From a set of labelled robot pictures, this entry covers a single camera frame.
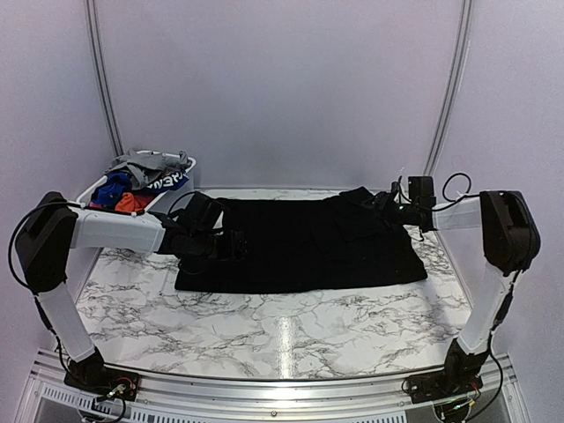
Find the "black trousers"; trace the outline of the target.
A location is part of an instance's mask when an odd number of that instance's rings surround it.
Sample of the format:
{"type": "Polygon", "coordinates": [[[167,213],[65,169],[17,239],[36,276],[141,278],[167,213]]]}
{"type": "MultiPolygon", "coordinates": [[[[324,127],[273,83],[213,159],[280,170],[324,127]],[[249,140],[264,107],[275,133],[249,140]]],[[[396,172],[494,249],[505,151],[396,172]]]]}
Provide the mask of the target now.
{"type": "Polygon", "coordinates": [[[366,188],[321,200],[218,198],[223,234],[242,233],[242,259],[185,256],[174,287],[200,293],[301,293],[393,286],[427,278],[406,229],[366,188]]]}

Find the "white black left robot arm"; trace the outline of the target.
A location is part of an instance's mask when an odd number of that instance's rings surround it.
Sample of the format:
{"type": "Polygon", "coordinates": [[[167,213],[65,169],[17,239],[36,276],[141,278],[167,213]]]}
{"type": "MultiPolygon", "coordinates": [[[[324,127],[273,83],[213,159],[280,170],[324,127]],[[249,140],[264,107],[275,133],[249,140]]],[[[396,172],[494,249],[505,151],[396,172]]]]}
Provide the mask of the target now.
{"type": "Polygon", "coordinates": [[[223,204],[197,191],[188,197],[176,211],[126,213],[73,203],[50,191],[16,225],[8,265],[20,265],[23,273],[14,279],[32,294],[42,321],[66,351],[70,360],[63,368],[72,381],[102,392],[112,379],[66,287],[71,250],[130,249],[204,263],[245,256],[244,235],[226,229],[223,204]]]}

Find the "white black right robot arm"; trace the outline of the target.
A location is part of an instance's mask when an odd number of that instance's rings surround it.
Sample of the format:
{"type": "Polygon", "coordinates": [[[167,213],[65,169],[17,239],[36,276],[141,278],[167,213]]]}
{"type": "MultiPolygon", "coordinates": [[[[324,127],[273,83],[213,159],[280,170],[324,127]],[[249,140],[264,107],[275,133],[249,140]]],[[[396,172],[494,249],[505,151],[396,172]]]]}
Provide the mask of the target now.
{"type": "Polygon", "coordinates": [[[436,197],[399,203],[396,191],[380,192],[362,205],[391,223],[416,226],[421,232],[479,227],[486,259],[486,290],[474,301],[470,317],[452,341],[436,386],[456,394],[477,375],[491,354],[492,339],[514,299],[516,280],[531,267],[540,250],[540,235],[523,195],[515,190],[484,190],[437,204],[436,197]]]}

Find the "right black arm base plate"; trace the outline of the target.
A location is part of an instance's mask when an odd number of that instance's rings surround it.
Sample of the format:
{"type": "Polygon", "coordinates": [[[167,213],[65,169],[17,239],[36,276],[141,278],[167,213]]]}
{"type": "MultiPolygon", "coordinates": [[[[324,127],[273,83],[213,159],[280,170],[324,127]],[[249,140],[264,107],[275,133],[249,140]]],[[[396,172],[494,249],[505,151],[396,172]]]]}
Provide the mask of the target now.
{"type": "Polygon", "coordinates": [[[482,387],[479,375],[447,376],[443,371],[409,375],[402,383],[402,391],[410,396],[413,404],[455,397],[482,387]]]}

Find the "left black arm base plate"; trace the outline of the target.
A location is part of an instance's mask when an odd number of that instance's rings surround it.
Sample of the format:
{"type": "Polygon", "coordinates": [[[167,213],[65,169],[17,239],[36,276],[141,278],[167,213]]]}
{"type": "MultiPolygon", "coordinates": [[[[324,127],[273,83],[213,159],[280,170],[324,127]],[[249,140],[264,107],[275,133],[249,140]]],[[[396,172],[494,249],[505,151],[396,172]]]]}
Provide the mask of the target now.
{"type": "Polygon", "coordinates": [[[96,394],[99,402],[116,398],[134,401],[137,397],[140,375],[113,368],[105,368],[97,382],[81,382],[70,373],[66,373],[63,382],[72,388],[96,394]]]}

